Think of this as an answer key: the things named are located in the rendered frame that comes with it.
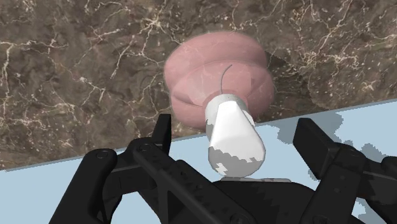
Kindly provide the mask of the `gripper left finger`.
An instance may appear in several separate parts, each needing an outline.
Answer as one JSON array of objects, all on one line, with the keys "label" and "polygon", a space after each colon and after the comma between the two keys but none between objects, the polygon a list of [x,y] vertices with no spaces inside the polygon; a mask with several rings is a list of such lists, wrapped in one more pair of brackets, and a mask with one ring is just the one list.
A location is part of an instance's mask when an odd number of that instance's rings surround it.
[{"label": "gripper left finger", "polygon": [[48,224],[111,224],[124,194],[139,192],[161,224],[256,224],[242,206],[183,160],[169,156],[171,116],[117,154],[88,152]]}]

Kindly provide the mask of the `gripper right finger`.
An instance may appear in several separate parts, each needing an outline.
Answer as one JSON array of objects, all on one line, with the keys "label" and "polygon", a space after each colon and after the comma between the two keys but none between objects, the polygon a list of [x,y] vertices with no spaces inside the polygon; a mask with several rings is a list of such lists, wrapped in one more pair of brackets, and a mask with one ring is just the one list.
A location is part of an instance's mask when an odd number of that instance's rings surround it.
[{"label": "gripper right finger", "polygon": [[397,157],[375,162],[333,141],[310,118],[298,119],[293,145],[319,180],[300,224],[362,224],[351,215],[357,198],[386,224],[397,224]]}]

